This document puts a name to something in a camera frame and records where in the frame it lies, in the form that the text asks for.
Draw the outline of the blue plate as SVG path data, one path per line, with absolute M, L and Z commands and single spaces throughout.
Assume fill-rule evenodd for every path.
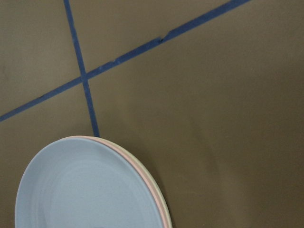
M 41 149 L 26 167 L 17 228 L 163 228 L 148 177 L 123 148 L 70 137 Z

